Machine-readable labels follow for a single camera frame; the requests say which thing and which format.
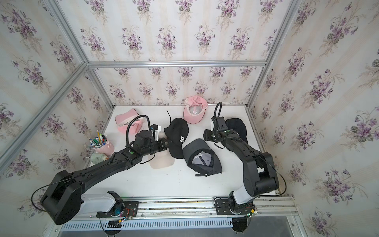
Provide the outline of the beige baseball cap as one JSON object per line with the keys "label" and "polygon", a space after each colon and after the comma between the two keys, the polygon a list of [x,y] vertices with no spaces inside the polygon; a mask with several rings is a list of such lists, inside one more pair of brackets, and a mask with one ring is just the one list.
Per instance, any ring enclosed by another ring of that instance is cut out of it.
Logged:
{"label": "beige baseball cap", "polygon": [[154,155],[148,155],[149,160],[148,164],[152,169],[162,169],[172,166],[175,163],[175,158],[173,158],[169,151],[163,151],[155,153]]}

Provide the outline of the black cap white letter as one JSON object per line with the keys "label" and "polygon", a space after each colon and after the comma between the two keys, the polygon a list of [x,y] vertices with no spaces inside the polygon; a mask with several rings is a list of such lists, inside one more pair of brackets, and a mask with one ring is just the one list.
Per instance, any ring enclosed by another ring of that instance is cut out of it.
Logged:
{"label": "black cap white letter", "polygon": [[246,143],[247,140],[247,128],[244,122],[240,118],[231,118],[226,120],[226,124],[229,129],[238,133],[239,137]]}

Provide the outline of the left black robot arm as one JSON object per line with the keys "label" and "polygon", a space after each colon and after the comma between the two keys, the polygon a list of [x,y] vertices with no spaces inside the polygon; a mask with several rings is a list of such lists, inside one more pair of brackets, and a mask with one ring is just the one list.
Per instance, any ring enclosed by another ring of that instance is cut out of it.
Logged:
{"label": "left black robot arm", "polygon": [[73,219],[80,211],[84,201],[82,195],[99,182],[125,170],[131,169],[142,161],[147,155],[163,152],[168,149],[172,142],[167,138],[156,138],[155,128],[151,125],[146,115],[134,118],[134,123],[140,118],[146,118],[148,129],[142,130],[135,135],[135,140],[129,142],[129,128],[125,139],[127,145],[124,149],[115,152],[111,157],[99,164],[69,173],[63,170],[55,175],[52,182],[42,195],[40,204],[56,225],[62,225]]}

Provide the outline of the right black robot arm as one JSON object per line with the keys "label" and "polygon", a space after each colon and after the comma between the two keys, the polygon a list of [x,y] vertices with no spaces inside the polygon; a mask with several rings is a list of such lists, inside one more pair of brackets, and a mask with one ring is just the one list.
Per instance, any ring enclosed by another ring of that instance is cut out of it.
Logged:
{"label": "right black robot arm", "polygon": [[228,128],[221,116],[222,102],[218,102],[211,119],[213,128],[205,130],[203,138],[215,145],[233,152],[243,164],[243,186],[230,193],[228,206],[233,214],[252,208],[254,199],[269,197],[268,193],[279,189],[279,177],[283,177],[275,168],[270,153],[262,153],[252,148],[239,134]]}

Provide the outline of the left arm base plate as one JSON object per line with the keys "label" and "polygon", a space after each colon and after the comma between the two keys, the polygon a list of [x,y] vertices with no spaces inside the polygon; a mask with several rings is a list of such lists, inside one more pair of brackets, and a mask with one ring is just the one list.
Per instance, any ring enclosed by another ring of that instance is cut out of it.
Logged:
{"label": "left arm base plate", "polygon": [[138,211],[138,201],[124,201],[123,204],[117,202],[108,212],[97,212],[97,218],[124,218],[136,217]]}

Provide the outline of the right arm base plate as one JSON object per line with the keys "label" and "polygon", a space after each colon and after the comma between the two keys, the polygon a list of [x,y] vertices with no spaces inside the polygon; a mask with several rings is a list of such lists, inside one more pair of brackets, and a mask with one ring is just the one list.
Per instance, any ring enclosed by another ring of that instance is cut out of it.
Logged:
{"label": "right arm base plate", "polygon": [[222,199],[216,197],[213,199],[213,205],[216,209],[216,214],[218,216],[224,215],[244,215],[252,216],[256,215],[256,207],[252,202],[245,204],[237,204],[231,199]]}

